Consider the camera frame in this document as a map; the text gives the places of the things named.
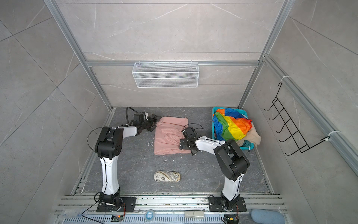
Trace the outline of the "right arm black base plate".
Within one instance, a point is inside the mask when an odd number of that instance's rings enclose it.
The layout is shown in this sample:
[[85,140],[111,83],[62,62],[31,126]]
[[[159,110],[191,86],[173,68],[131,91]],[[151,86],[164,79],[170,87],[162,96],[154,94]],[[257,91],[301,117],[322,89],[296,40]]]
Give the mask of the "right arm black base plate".
[[219,212],[219,211],[245,212],[245,211],[247,211],[245,200],[241,196],[237,196],[232,201],[229,201],[223,195],[221,195],[220,197],[215,197],[213,195],[210,195],[210,196],[208,196],[208,204],[209,204],[210,212]]

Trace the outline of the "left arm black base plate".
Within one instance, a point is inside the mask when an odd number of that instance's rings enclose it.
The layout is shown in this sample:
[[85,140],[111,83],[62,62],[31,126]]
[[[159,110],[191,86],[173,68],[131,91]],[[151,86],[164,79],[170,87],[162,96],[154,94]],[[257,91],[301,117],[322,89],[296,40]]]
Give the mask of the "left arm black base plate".
[[136,197],[122,197],[118,205],[109,205],[100,202],[96,212],[134,212]]

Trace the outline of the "pink shorts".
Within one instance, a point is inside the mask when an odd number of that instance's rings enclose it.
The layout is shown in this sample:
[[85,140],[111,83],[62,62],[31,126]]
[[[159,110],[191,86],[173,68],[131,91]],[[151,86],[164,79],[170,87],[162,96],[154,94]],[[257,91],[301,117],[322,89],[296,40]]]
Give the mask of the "pink shorts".
[[156,124],[154,154],[191,154],[190,150],[180,149],[182,130],[187,125],[188,118],[162,117]]

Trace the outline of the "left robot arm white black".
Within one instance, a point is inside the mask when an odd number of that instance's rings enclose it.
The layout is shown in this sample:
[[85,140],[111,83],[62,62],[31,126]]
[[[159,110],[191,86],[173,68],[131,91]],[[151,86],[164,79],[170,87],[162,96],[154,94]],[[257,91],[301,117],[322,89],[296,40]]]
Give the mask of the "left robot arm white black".
[[160,117],[157,115],[134,111],[132,120],[126,116],[126,124],[118,127],[100,128],[101,132],[94,151],[99,156],[102,166],[103,185],[99,196],[101,205],[118,209],[124,204],[117,179],[117,163],[122,151],[123,139],[137,136],[143,130],[154,131],[159,120]]

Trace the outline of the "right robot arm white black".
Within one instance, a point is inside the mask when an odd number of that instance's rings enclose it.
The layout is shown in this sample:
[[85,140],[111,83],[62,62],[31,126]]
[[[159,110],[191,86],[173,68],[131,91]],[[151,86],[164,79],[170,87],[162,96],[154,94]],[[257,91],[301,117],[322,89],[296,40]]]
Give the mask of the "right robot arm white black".
[[188,149],[194,155],[198,151],[215,155],[219,167],[225,176],[219,204],[231,211],[243,205],[240,202],[240,185],[250,162],[235,140],[219,141],[199,136],[192,127],[182,130],[180,149]]

